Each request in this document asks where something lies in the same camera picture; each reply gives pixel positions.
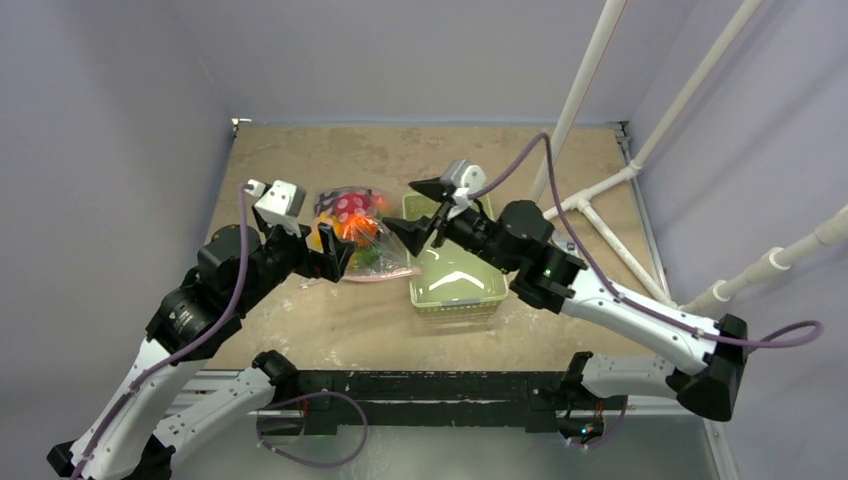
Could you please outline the small orange pumpkin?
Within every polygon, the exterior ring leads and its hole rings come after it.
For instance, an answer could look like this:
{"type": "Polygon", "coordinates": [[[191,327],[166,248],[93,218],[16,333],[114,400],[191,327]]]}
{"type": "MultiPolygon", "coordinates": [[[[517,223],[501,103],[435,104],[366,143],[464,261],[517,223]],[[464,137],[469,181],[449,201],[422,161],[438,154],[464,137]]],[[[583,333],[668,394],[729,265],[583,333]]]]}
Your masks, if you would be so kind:
{"type": "Polygon", "coordinates": [[[350,215],[342,222],[342,237],[358,247],[375,243],[379,235],[379,222],[372,216],[350,215]]]}

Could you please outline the clear pink zip bag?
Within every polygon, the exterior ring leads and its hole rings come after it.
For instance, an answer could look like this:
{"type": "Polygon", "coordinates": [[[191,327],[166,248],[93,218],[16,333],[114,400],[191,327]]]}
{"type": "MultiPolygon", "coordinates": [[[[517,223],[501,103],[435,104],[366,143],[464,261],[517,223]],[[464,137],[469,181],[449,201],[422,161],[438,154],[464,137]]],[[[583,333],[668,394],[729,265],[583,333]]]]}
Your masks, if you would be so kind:
{"type": "Polygon", "coordinates": [[[343,186],[320,191],[313,202],[313,226],[329,225],[335,234],[354,244],[343,279],[368,283],[413,277],[421,273],[411,265],[407,251],[383,223],[396,203],[370,186],[343,186]]]}

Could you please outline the green plastic basket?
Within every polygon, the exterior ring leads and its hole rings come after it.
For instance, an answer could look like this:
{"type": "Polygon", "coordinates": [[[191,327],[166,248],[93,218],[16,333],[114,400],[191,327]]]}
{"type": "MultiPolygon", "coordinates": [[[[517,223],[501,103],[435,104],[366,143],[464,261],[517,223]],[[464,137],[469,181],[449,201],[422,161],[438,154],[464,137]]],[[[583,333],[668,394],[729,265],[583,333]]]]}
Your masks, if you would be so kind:
{"type": "Polygon", "coordinates": [[[453,242],[439,248],[427,245],[407,260],[417,271],[409,281],[410,301],[423,316],[485,316],[509,295],[508,279],[500,270],[453,242]]]}

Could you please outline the yellow bell pepper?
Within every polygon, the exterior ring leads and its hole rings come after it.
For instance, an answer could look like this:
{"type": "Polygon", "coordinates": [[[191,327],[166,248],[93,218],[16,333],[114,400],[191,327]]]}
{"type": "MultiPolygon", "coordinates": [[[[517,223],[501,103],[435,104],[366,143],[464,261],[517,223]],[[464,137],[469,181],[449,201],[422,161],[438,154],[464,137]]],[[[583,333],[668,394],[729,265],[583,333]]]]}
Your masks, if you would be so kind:
{"type": "Polygon", "coordinates": [[[335,217],[332,214],[330,214],[329,212],[322,212],[315,218],[314,229],[313,229],[313,232],[312,232],[312,234],[313,234],[312,245],[318,251],[323,250],[323,240],[322,240],[321,231],[320,231],[320,227],[322,225],[329,226],[333,231],[335,231],[336,230],[336,219],[335,219],[335,217]]]}

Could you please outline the green orange mango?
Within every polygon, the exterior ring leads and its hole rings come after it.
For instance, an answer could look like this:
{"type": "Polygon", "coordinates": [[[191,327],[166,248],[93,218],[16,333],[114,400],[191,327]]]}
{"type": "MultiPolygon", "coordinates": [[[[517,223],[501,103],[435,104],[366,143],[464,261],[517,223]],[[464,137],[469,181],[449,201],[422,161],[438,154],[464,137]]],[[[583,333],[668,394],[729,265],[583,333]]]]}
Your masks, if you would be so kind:
{"type": "Polygon", "coordinates": [[[360,246],[351,257],[356,269],[379,269],[382,266],[383,248],[379,244],[360,246]]]}

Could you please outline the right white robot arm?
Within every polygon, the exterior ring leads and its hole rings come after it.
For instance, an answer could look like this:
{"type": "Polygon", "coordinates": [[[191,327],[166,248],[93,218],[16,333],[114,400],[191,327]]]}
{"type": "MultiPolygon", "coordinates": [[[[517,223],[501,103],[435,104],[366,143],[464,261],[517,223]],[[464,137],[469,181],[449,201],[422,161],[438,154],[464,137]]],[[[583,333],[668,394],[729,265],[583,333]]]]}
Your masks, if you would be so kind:
{"type": "Polygon", "coordinates": [[[450,190],[436,178],[412,182],[438,203],[430,216],[416,220],[386,217],[383,222],[407,251],[419,255],[426,245],[450,241],[493,268],[513,274],[510,289],[525,304],[579,318],[622,335],[656,354],[658,367],[670,370],[659,382],[599,380],[587,361],[564,376],[561,392],[576,407],[597,397],[643,395],[674,398],[690,412],[727,422],[734,413],[748,360],[748,324],[726,314],[715,320],[681,312],[620,287],[587,262],[556,246],[554,225],[530,200],[508,203],[490,218],[469,207],[456,216],[450,190]]]}

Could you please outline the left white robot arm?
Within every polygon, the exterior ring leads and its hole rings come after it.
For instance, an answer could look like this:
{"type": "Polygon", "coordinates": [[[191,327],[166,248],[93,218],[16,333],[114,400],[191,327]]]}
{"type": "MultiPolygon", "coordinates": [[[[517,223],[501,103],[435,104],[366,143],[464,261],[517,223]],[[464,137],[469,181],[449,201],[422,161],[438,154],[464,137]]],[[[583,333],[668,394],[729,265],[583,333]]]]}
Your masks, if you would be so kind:
{"type": "Polygon", "coordinates": [[[95,423],[49,451],[53,470],[68,479],[167,479],[192,448],[236,418],[299,401],[298,369],[272,350],[258,354],[226,388],[168,414],[247,313],[289,276],[340,280],[354,244],[324,225],[322,246],[314,250],[308,234],[301,224],[215,232],[182,283],[163,298],[130,371],[95,423]]]}

